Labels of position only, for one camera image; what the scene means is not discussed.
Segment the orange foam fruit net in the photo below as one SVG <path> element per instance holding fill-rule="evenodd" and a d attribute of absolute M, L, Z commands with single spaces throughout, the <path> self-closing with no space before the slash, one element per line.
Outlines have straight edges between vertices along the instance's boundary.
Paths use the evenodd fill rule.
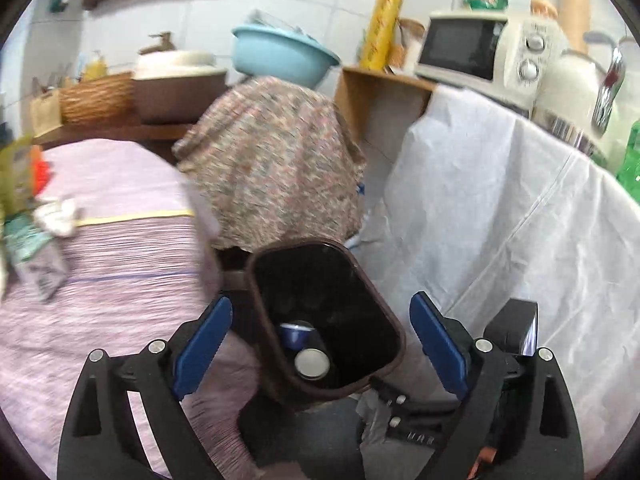
<path fill-rule="evenodd" d="M 32 189 L 34 194 L 38 195 L 51 180 L 51 168 L 43 158 L 43 150 L 40 145 L 33 145 L 30 148 L 30 159 L 32 160 Z"/>

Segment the white sheet cover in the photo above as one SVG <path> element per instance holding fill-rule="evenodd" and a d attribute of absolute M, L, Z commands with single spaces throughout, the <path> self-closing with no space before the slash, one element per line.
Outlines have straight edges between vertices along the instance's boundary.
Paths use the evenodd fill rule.
<path fill-rule="evenodd" d="M 639 415 L 639 207 L 607 171 L 484 96 L 442 86 L 354 254 L 401 321 L 426 292 L 479 337 L 509 299 L 536 302 L 585 475 L 605 471 Z"/>

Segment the wooden side cabinet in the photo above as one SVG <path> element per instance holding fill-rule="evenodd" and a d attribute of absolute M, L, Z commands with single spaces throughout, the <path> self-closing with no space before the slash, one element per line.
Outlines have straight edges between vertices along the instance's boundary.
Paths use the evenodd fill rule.
<path fill-rule="evenodd" d="M 425 113 L 436 88 L 436 82 L 427 79 L 343 66 L 334 103 L 352 140 L 361 143 L 383 119 L 415 122 Z"/>

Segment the light blue plastic basin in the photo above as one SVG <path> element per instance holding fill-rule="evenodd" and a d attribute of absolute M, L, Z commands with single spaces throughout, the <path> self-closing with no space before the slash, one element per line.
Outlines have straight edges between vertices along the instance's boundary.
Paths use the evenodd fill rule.
<path fill-rule="evenodd" d="M 246 76 L 273 76 L 314 89 L 340 58 L 301 32 L 258 24 L 232 30 L 234 69 Z"/>

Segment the yellow plastic wrap roll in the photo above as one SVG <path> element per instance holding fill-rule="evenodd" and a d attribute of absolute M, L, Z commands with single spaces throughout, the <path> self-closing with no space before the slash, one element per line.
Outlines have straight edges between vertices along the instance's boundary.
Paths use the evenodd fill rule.
<path fill-rule="evenodd" d="M 366 40 L 360 51 L 361 68 L 382 70 L 386 65 L 401 6 L 402 0 L 375 0 Z"/>

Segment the blue cup in bin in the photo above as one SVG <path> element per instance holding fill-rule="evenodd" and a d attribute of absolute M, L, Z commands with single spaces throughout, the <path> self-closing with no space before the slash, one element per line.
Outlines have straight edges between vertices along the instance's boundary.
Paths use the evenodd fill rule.
<path fill-rule="evenodd" d="M 304 321 L 285 322 L 279 325 L 278 331 L 283 351 L 291 358 L 300 378 L 316 382 L 329 374 L 331 359 L 313 325 Z"/>

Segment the brown pot with cream lid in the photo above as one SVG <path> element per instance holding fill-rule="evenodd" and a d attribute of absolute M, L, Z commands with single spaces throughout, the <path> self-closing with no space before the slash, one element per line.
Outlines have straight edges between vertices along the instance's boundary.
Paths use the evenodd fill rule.
<path fill-rule="evenodd" d="M 139 55 L 132 71 L 134 107 L 142 124 L 195 124 L 227 91 L 227 70 L 215 55 L 173 50 Z"/>

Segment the white microwave oven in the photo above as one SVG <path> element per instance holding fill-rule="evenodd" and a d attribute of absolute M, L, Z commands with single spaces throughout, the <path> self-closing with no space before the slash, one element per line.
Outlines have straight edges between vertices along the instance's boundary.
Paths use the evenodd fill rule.
<path fill-rule="evenodd" d="M 430 16 L 414 73 L 527 112 L 551 47 L 536 16 L 442 11 Z"/>

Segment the wooden counter shelf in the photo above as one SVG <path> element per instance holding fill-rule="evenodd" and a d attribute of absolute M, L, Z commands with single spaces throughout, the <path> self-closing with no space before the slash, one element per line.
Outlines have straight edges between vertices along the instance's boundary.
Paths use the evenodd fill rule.
<path fill-rule="evenodd" d="M 34 139 L 35 144 L 45 150 L 57 146 L 91 139 L 106 139 L 130 142 L 175 142 L 184 137 L 191 125 L 145 125 L 134 117 L 125 117 L 120 122 L 95 122 L 85 125 L 62 125 Z"/>

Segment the dark brown trash bin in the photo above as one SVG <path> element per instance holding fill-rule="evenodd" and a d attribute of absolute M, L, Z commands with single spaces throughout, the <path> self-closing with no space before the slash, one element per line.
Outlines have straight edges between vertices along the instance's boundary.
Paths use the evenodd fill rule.
<path fill-rule="evenodd" d="M 396 370 L 406 353 L 398 317 L 354 255 L 327 238 L 300 238 L 260 248 L 245 267 L 256 318 L 262 386 L 294 410 L 369 388 Z M 325 378 L 300 378 L 280 343 L 279 325 L 304 321 L 318 330 L 331 359 Z"/>

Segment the woven wicker basket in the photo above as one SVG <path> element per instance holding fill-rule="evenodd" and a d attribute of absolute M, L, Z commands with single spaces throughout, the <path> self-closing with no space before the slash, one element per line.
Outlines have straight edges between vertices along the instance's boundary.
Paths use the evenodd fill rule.
<path fill-rule="evenodd" d="M 134 111 L 132 73 L 80 82 L 60 91 L 62 122 L 88 124 Z"/>

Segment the white crumpled tissue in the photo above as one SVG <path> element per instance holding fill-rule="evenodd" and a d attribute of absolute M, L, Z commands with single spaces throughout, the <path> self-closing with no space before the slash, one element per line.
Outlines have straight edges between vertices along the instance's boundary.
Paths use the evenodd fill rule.
<path fill-rule="evenodd" d="M 73 198 L 43 203 L 32 214 L 38 226 L 54 236 L 71 237 L 76 232 L 79 208 Z"/>

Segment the brass faucet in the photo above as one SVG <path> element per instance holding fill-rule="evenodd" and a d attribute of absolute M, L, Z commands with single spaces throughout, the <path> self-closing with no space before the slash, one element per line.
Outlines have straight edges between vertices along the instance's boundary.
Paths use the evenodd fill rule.
<path fill-rule="evenodd" d="M 171 41 L 171 32 L 160 32 L 159 34 L 150 35 L 150 38 L 158 40 L 158 44 L 144 47 L 138 51 L 138 55 L 147 55 L 156 52 L 175 51 L 177 47 Z"/>

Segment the paisley floral cloth cover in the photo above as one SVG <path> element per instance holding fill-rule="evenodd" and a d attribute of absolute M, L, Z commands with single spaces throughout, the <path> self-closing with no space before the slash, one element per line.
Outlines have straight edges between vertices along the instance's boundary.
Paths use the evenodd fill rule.
<path fill-rule="evenodd" d="M 361 228 L 367 161 L 322 93 L 273 76 L 237 84 L 172 152 L 219 222 L 217 249 L 344 242 Z"/>

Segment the beige chopstick holder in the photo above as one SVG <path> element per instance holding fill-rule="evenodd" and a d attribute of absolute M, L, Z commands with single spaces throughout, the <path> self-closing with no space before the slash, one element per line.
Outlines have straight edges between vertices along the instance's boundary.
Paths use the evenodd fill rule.
<path fill-rule="evenodd" d="M 37 77 L 32 78 L 32 100 L 29 104 L 32 133 L 39 138 L 62 126 L 60 92 L 45 87 Z"/>

